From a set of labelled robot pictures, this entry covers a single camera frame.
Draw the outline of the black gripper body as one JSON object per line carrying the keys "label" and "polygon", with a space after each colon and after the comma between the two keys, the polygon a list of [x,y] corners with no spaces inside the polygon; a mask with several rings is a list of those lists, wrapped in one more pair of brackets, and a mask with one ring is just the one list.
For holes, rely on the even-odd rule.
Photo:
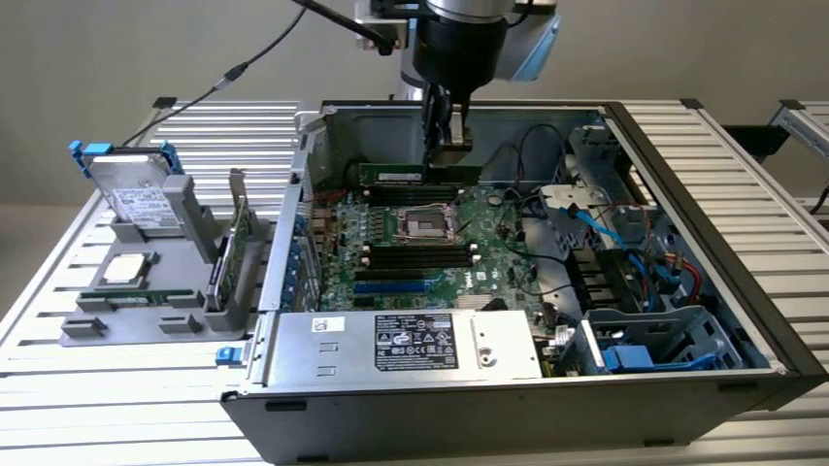
{"label": "black gripper body", "polygon": [[423,18],[415,28],[413,69],[455,95],[469,95],[493,78],[507,22],[465,23]]}

